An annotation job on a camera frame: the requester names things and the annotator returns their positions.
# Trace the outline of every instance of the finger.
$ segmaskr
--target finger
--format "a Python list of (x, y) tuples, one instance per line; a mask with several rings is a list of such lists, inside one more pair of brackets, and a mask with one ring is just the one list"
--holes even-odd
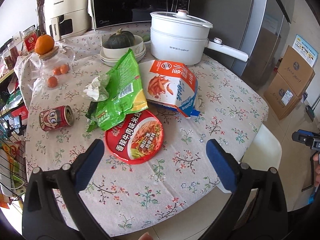
[(314, 160), (315, 162), (319, 161), (319, 155), (316, 154), (315, 156), (313, 156), (313, 160)]
[(153, 240), (153, 237), (149, 235), (149, 232), (144, 233), (142, 236), (140, 236), (139, 240)]

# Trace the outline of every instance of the human hand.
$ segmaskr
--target human hand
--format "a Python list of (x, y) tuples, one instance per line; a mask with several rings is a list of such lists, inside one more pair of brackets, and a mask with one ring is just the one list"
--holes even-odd
[(313, 156), (313, 160), (315, 162), (318, 162), (317, 167), (315, 168), (315, 173), (316, 173), (316, 179), (315, 179), (315, 187), (318, 187), (320, 184), (320, 164), (319, 164), (319, 155), (316, 154)]
[(144, 233), (138, 240), (153, 240), (153, 237), (148, 232)]

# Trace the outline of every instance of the refrigerator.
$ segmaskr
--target refrigerator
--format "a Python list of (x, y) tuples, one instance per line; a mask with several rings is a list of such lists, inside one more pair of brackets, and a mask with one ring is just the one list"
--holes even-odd
[(204, 53), (258, 88), (270, 77), (286, 43), (294, 0), (190, 0), (189, 14), (213, 24), (209, 39), (249, 55), (247, 62), (205, 49)]

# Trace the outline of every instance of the barcode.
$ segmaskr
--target barcode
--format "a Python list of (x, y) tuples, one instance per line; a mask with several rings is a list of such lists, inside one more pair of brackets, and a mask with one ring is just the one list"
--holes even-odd
[(119, 94), (119, 99), (125, 97), (126, 95), (129, 95), (133, 92), (133, 83), (127, 85)]

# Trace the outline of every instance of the green plastic bag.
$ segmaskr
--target green plastic bag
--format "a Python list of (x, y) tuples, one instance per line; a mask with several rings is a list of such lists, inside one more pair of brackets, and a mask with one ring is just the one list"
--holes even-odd
[(132, 49), (129, 49), (107, 74), (110, 75), (106, 87), (109, 98), (101, 102), (91, 102), (86, 117), (92, 122), (87, 132), (96, 127), (107, 131), (124, 121), (126, 114), (141, 112), (148, 108), (138, 63)]

